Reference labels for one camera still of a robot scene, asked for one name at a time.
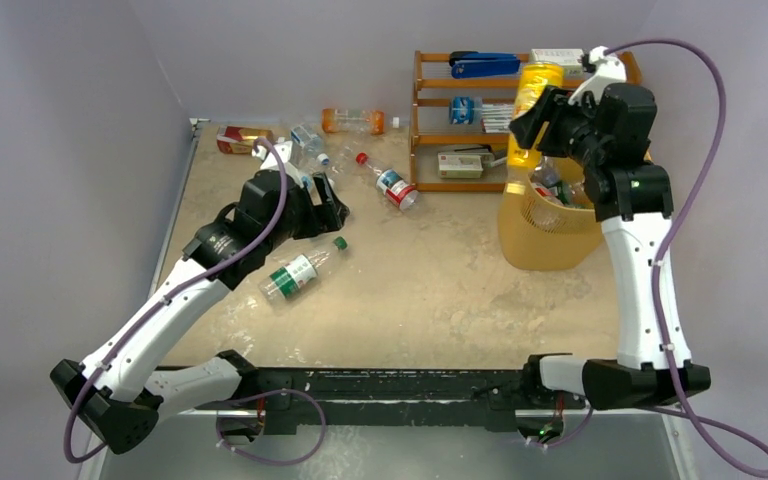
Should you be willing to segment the yellow plastic bin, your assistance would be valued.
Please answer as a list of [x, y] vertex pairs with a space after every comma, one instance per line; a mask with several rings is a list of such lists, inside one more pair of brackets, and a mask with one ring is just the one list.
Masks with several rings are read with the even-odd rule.
[[545, 158], [535, 171], [508, 168], [497, 232], [503, 257], [522, 270], [571, 269], [603, 243], [583, 171], [565, 158]]

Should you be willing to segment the green label bottle green cap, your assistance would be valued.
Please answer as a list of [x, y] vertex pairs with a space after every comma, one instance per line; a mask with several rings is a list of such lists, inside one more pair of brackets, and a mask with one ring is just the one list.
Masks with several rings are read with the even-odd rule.
[[345, 238], [338, 236], [321, 248], [293, 257], [260, 282], [260, 293], [274, 305], [295, 301], [342, 266], [348, 247]]

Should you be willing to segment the blue stapler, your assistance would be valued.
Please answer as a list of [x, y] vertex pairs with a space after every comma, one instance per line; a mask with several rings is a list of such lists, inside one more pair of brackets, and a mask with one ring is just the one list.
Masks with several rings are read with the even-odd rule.
[[455, 51], [448, 64], [453, 78], [471, 79], [516, 74], [522, 61], [512, 53]]

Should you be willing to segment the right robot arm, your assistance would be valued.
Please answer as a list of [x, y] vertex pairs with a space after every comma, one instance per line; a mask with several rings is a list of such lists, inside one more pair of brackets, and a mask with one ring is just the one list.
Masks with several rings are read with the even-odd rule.
[[521, 392], [533, 406], [565, 392], [596, 410], [650, 409], [711, 386], [709, 368], [692, 360], [677, 313], [669, 258], [678, 225], [671, 183], [646, 157], [656, 114], [653, 93], [639, 85], [612, 83], [600, 96], [548, 86], [510, 124], [519, 146], [582, 168], [609, 249], [620, 316], [613, 359], [566, 353], [528, 358]]

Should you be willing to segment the coloured marker pack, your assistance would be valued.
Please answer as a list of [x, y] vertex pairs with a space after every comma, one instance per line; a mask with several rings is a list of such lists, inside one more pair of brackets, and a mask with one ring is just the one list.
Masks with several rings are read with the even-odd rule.
[[512, 103], [485, 103], [481, 107], [481, 127], [486, 134], [503, 134], [509, 130], [514, 105]]

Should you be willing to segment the white box lower shelf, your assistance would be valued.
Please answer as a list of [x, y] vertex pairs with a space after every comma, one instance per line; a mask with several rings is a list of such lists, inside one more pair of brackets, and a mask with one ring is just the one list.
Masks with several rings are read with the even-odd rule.
[[482, 156], [475, 153], [440, 152], [437, 154], [438, 177], [449, 179], [479, 179], [483, 175]]

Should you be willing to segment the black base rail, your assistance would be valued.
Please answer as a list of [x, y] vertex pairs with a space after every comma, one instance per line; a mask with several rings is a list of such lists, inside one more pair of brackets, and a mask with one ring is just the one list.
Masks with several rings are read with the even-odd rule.
[[268, 435], [300, 426], [480, 427], [489, 432], [562, 428], [556, 406], [574, 413], [576, 394], [527, 384], [521, 369], [372, 369], [260, 367], [220, 411], [263, 410]]

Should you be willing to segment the blue tape roll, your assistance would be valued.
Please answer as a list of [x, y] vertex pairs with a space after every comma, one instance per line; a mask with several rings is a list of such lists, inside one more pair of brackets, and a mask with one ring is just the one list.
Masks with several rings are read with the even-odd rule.
[[483, 101], [481, 97], [457, 96], [449, 102], [448, 119], [451, 125], [473, 125], [480, 123]]

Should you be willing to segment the brown tea bottle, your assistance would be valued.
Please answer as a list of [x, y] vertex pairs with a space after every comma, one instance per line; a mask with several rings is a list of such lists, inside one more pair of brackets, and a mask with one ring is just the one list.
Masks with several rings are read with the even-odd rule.
[[248, 155], [254, 148], [254, 142], [264, 137], [273, 142], [275, 137], [272, 130], [234, 125], [220, 126], [216, 134], [218, 150], [229, 155]]

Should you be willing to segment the orange label bottle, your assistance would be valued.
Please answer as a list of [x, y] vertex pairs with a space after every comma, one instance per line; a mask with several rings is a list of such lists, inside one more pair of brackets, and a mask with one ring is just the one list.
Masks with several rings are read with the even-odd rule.
[[383, 135], [406, 126], [401, 117], [381, 110], [326, 108], [321, 111], [321, 127], [325, 133], [361, 133]]

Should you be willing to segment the wooden shelf rack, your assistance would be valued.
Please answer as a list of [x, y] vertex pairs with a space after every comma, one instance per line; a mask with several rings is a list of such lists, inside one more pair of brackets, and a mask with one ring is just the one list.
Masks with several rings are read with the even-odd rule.
[[486, 160], [476, 173], [444, 173], [442, 151], [501, 152], [526, 53], [417, 50], [413, 59], [409, 120], [409, 176], [421, 192], [500, 192], [502, 160]]

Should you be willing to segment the white green box top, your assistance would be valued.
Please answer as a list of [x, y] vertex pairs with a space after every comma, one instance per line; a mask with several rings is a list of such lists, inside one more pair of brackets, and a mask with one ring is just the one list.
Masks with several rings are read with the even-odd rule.
[[553, 64], [561, 67], [565, 77], [580, 78], [586, 75], [582, 63], [582, 49], [532, 49], [529, 54], [530, 63]]

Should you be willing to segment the red label bottle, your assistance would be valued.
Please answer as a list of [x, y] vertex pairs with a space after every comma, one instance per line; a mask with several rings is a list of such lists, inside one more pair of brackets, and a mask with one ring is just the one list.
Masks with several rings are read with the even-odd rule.
[[419, 191], [390, 164], [365, 152], [358, 153], [355, 162], [368, 173], [375, 188], [400, 211], [407, 211], [417, 204]]

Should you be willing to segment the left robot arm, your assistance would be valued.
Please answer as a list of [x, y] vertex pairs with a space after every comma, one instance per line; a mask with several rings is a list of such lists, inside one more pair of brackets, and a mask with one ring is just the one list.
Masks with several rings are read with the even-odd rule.
[[162, 421], [202, 405], [244, 409], [266, 386], [258, 369], [226, 350], [195, 367], [158, 366], [184, 334], [285, 241], [339, 231], [350, 210], [324, 173], [308, 190], [278, 170], [260, 170], [185, 246], [167, 279], [105, 344], [81, 361], [61, 360], [50, 379], [70, 408], [113, 454], [144, 441]]

